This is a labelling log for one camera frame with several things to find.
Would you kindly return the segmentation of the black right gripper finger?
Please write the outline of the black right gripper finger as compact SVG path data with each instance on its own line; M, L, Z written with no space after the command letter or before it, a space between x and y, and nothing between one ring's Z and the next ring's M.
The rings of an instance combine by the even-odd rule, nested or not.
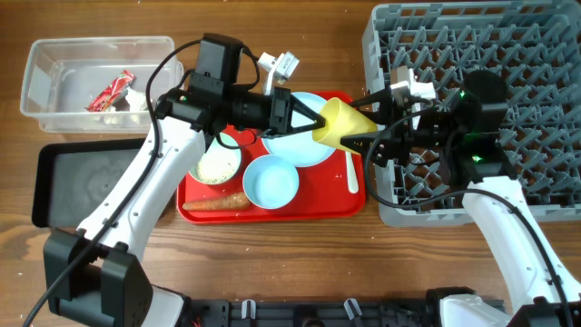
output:
M369 104L381 103L385 101L392 100L392 93L389 88L385 88L377 91L376 93L366 95L358 100L350 102L350 106L354 108L359 108Z
M372 144L378 141L378 145L373 150L375 156L380 154L382 157L396 157L401 153L403 138L403 133L399 131L381 130L342 136L340 144L358 154L365 155Z

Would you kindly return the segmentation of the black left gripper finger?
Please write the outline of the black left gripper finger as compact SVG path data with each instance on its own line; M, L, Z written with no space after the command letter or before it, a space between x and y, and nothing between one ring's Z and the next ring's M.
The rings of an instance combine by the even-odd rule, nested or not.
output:
M305 125L301 125L298 127L293 127L291 125L291 121L288 121L288 122L283 123L281 127L275 127L273 129L271 137L272 138L279 138L279 137L285 137L285 136L290 136L290 135L294 135L294 134L312 132L314 130L317 130L317 129L324 127L325 123L326 123L326 120L324 118L321 118L319 120L315 120L311 124L305 124Z
M300 104L292 114L293 123L317 123L321 121L320 110L326 100L316 94L293 94Z

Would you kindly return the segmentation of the yellow plastic cup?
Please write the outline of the yellow plastic cup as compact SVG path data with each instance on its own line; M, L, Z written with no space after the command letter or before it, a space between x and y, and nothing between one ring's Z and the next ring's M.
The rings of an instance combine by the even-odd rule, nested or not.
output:
M343 136L377 131L375 123L338 97L329 99L322 106L320 115L325 124L312 132L313 141L352 154L355 151L340 143Z

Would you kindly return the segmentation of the light blue bowl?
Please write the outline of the light blue bowl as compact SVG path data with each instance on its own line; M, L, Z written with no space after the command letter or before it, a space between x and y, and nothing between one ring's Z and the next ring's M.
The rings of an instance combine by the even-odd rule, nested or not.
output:
M273 154L254 159L245 169L242 188L252 204L266 210L289 204L299 191L297 168Z

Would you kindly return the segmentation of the green bowl with rice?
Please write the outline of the green bowl with rice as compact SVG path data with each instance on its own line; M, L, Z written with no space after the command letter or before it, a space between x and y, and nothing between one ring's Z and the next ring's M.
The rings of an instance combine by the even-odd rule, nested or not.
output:
M239 171L242 162L241 149L229 135L220 133L224 146L215 139L208 151L189 171L197 182L207 185L218 185L232 179Z

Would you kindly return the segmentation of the white tissue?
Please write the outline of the white tissue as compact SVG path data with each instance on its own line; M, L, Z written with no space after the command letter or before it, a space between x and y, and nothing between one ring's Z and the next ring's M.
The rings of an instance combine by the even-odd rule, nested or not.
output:
M127 90L124 100L128 103L128 110L130 112L146 111L148 108L145 93L135 91L132 88Z

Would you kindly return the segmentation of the red snack wrapper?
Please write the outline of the red snack wrapper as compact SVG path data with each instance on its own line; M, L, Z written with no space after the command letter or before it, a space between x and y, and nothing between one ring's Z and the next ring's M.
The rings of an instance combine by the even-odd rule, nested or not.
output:
M122 98L122 95L130 88L135 79L136 77L133 73L123 70L92 100L86 107L86 111L90 113L104 112Z

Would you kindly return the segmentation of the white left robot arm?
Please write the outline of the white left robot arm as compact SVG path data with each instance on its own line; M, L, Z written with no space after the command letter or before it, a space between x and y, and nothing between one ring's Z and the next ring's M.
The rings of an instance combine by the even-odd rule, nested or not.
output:
M197 64L157 100L146 103L151 129L121 179L72 233L54 231L44 244L46 289L38 307L90 326L193 326L190 299L154 286L144 249L178 184L227 126L264 138L296 134L294 114L324 119L289 89L257 94L237 80L250 49L225 35L195 41Z

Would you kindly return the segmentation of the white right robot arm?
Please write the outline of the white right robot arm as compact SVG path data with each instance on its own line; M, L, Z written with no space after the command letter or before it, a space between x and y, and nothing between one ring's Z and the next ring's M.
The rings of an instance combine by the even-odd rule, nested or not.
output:
M487 70L464 77L444 110L409 83L393 84L348 108L379 104L365 118L383 130L347 132L341 145L365 164L405 159L414 147L437 148L441 178L484 235L508 289L512 312L485 303L466 287L429 290L428 326L577 326L580 283L552 249L530 212L516 168L497 141L507 113L507 85Z

